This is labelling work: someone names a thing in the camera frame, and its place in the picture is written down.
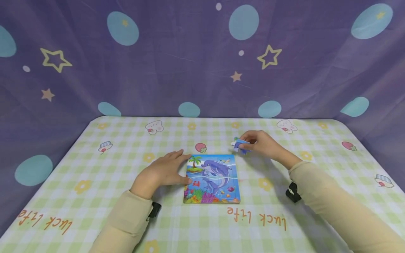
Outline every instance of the purple backdrop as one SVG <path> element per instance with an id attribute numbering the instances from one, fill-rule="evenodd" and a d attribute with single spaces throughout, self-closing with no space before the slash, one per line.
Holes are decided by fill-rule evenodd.
<path id="1" fill-rule="evenodd" d="M 401 0 L 2 0 L 0 235 L 102 114 L 333 118 L 404 189 L 404 31 Z"/>

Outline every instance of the left hand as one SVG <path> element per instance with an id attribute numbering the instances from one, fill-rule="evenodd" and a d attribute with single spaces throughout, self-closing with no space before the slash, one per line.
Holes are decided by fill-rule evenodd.
<path id="1" fill-rule="evenodd" d="M 180 176 L 177 172 L 180 165 L 190 157 L 191 155 L 183 155 L 183 150 L 180 149 L 158 158 L 139 173 L 130 192 L 141 198 L 150 199 L 161 185 L 190 184 L 191 179 Z"/>

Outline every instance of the orange text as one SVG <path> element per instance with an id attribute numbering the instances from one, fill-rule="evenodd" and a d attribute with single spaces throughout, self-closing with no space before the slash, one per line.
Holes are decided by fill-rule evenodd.
<path id="1" fill-rule="evenodd" d="M 250 211 L 247 211 L 246 212 L 247 214 L 245 214 L 245 210 L 243 210 L 243 209 L 241 209 L 241 213 L 242 213 L 242 220 L 244 217 L 249 216 L 249 224 L 250 224 L 250 219 L 252 218 L 252 213 Z M 232 207 L 228 207 L 228 214 L 235 215 L 234 220 L 235 220 L 235 222 L 238 222 L 238 216 L 240 215 L 238 212 L 238 208 L 236 208 L 236 212 L 234 212 Z"/>
<path id="2" fill-rule="evenodd" d="M 287 231 L 287 223 L 286 223 L 286 219 L 285 218 L 280 218 L 280 217 L 273 217 L 271 215 L 265 215 L 265 214 L 259 214 L 261 219 L 260 221 L 263 222 L 263 227 L 266 225 L 266 220 L 267 223 L 272 223 L 273 220 L 275 221 L 275 224 L 279 224 L 279 226 L 281 226 L 281 221 L 283 221 L 284 223 L 284 231 Z"/>
<path id="3" fill-rule="evenodd" d="M 31 226 L 34 227 L 44 216 L 43 214 L 38 215 L 38 212 L 33 213 L 33 211 L 30 211 L 27 215 L 26 214 L 27 210 L 22 210 L 21 213 L 18 215 L 18 218 L 22 218 L 22 220 L 20 220 L 20 222 L 18 223 L 18 226 L 21 226 L 22 224 L 24 224 L 24 222 L 26 222 L 26 224 L 29 224 L 30 221 L 36 220 L 36 222 L 34 222 L 34 224 Z M 50 217 L 48 222 L 45 224 L 44 230 L 46 230 L 50 225 L 52 225 L 52 227 L 58 226 L 60 230 L 63 230 L 62 235 L 64 235 L 66 231 L 68 231 L 72 223 L 73 221 L 69 221 L 68 219 L 63 220 L 57 217 Z"/>

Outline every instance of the hand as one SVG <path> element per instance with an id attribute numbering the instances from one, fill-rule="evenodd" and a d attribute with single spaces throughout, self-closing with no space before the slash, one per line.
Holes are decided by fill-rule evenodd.
<path id="1" fill-rule="evenodd" d="M 276 160 L 285 150 L 265 131 L 247 131 L 240 137 L 241 140 L 250 142 L 250 144 L 241 144 L 239 147 L 256 151 L 264 156 Z"/>
<path id="2" fill-rule="evenodd" d="M 286 167 L 288 170 L 302 160 L 287 149 L 283 148 L 277 141 L 270 137 L 265 131 L 247 131 L 240 137 L 241 140 L 250 144 L 240 144 L 242 149 L 256 151 L 264 156 L 273 159 Z"/>
<path id="3" fill-rule="evenodd" d="M 180 176 L 177 172 L 180 165 L 190 157 L 191 155 L 183 155 L 183 150 L 180 149 L 158 158 L 139 173 L 130 192 L 141 198 L 150 199 L 161 185 L 190 184 L 191 179 Z"/>

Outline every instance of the green checkered tablecloth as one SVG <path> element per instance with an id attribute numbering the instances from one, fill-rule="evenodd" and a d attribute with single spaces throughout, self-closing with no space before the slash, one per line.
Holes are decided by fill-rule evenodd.
<path id="1" fill-rule="evenodd" d="M 198 143 L 207 154 L 228 154 L 246 130 L 265 130 L 318 164 L 405 237 L 405 194 L 346 126 L 280 121 L 97 118 L 0 239 L 0 252 L 87 252 L 117 198 L 152 160 L 180 148 L 196 154 Z M 135 252 L 348 252 L 323 219 L 286 197 L 290 180 L 281 164 L 254 153 L 235 158 L 240 204 L 186 205 L 183 187 L 161 188 L 154 196 L 161 212 Z"/>

